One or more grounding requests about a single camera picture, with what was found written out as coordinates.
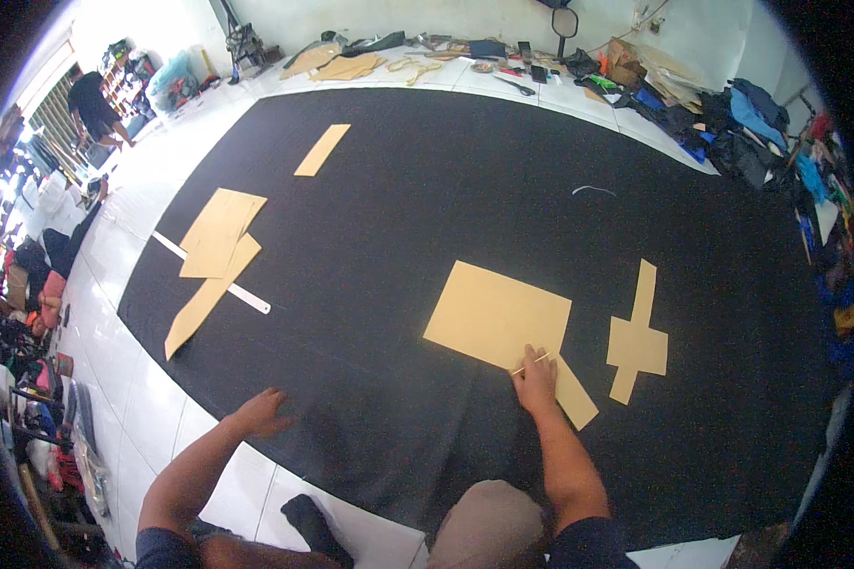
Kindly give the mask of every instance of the white wall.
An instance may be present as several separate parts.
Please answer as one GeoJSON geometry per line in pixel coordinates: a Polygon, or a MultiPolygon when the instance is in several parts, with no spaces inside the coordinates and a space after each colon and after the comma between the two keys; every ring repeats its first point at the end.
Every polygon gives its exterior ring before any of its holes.
{"type": "Polygon", "coordinates": [[[111,6],[108,0],[80,0],[75,10],[70,43],[83,70],[97,69],[107,47],[126,37],[150,52],[155,64],[190,51],[200,80],[207,74],[199,54],[204,48],[216,72],[230,74],[225,35],[209,0],[126,0],[111,6]]]}
{"type": "MultiPolygon", "coordinates": [[[[528,40],[532,47],[549,52],[556,52],[559,42],[550,28],[551,9],[535,0],[230,0],[230,4],[241,23],[252,22],[265,43],[279,44],[288,54],[318,40],[326,30],[350,40],[397,30],[408,37],[421,32],[496,37],[512,45],[528,40]]],[[[579,33],[566,40],[566,51],[588,49],[626,32],[633,5],[633,0],[575,0],[570,7],[579,15],[579,33]]]]}
{"type": "MultiPolygon", "coordinates": [[[[750,26],[754,0],[670,0],[656,17],[664,17],[658,35],[648,27],[626,38],[657,47],[683,61],[718,88],[737,71],[750,26]]],[[[496,37],[514,45],[557,51],[550,28],[551,9],[536,0],[230,0],[241,23],[252,22],[266,44],[292,54],[326,30],[348,39],[404,30],[480,39],[496,37]]],[[[574,0],[579,32],[566,41],[566,52],[591,49],[632,26],[635,0],[574,0]]],[[[649,2],[656,7],[656,0],[649,2]]]]}
{"type": "MultiPolygon", "coordinates": [[[[819,91],[816,89],[816,84],[813,81],[807,66],[800,58],[797,49],[794,46],[789,46],[788,52],[785,54],[784,62],[781,65],[781,73],[778,80],[778,86],[772,93],[772,98],[779,105],[784,104],[788,98],[797,93],[804,85],[810,85],[804,93],[809,104],[820,113],[824,108],[822,98],[819,91]]],[[[789,135],[797,135],[803,126],[807,124],[809,119],[808,108],[799,100],[788,105],[788,116],[790,117],[790,125],[788,126],[789,135]]]]}
{"type": "Polygon", "coordinates": [[[752,13],[753,0],[670,0],[655,16],[665,18],[659,33],[646,24],[634,43],[664,51],[720,91],[737,72],[752,13]]]}
{"type": "Polygon", "coordinates": [[[774,93],[781,77],[781,67],[788,54],[788,42],[771,10],[757,1],[753,6],[750,29],[747,31],[746,44],[735,76],[774,93]]]}

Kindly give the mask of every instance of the shorts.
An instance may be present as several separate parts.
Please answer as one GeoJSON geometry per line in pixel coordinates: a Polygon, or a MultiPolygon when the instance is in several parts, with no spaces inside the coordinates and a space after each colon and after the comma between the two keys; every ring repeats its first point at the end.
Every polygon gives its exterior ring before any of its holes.
{"type": "Polygon", "coordinates": [[[88,134],[92,137],[92,140],[97,142],[104,135],[109,135],[114,130],[111,128],[114,123],[120,122],[120,115],[118,115],[113,108],[109,106],[102,106],[102,108],[98,111],[98,116],[91,120],[85,121],[85,130],[88,131],[88,134]]]}

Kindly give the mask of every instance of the black sock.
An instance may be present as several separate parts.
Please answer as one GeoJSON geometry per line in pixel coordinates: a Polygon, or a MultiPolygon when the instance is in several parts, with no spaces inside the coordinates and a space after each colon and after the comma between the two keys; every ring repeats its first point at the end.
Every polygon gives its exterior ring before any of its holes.
{"type": "Polygon", "coordinates": [[[353,569],[354,559],[335,541],[325,516],[309,496],[294,496],[281,507],[281,512],[288,518],[288,523],[307,540],[310,551],[325,553],[343,569],[353,569]]]}

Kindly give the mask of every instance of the man in black shirt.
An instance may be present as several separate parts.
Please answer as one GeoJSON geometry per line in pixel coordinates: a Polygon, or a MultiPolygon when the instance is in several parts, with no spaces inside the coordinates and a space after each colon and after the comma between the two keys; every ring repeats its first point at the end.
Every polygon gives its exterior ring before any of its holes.
{"type": "MultiPolygon", "coordinates": [[[[591,458],[557,405],[557,363],[536,361],[525,346],[524,371],[512,378],[519,403],[535,419],[544,459],[545,492],[554,509],[553,540],[545,543],[542,509],[504,481],[475,484],[449,511],[437,533],[428,569],[638,569],[610,520],[607,493],[591,458]],[[542,552],[549,553],[545,561],[542,552]]],[[[325,567],[354,561],[306,495],[281,511],[310,552],[289,552],[244,541],[196,517],[205,507],[240,441],[269,437],[293,424],[276,417],[284,392],[269,388],[225,417],[178,455],[149,488],[139,514],[137,569],[161,567],[325,567]],[[199,526],[205,530],[197,532],[199,526]]]]}
{"type": "Polygon", "coordinates": [[[76,151],[78,152],[85,142],[86,130],[95,142],[106,147],[117,147],[120,150],[124,147],[124,142],[132,147],[133,141],[120,122],[120,115],[101,95],[101,74],[96,71],[83,74],[79,65],[75,65],[66,76],[73,82],[67,100],[76,132],[79,134],[76,151]],[[123,141],[111,137],[112,132],[117,133],[123,141]]]}

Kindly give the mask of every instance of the scissors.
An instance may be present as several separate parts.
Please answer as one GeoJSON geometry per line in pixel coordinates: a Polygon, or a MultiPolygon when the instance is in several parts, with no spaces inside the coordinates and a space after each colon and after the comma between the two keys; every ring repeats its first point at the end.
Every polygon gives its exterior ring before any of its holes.
{"type": "Polygon", "coordinates": [[[507,79],[503,79],[502,77],[498,77],[498,76],[496,76],[496,75],[492,75],[492,77],[493,77],[494,79],[499,79],[499,80],[501,80],[503,83],[508,83],[508,84],[510,84],[510,85],[512,85],[512,86],[514,86],[515,88],[519,89],[519,91],[520,91],[520,92],[521,92],[525,97],[531,97],[532,95],[535,95],[535,93],[536,93],[535,89],[530,89],[530,88],[526,87],[525,85],[519,85],[518,83],[515,83],[514,81],[509,81],[509,80],[507,80],[507,79]]]}

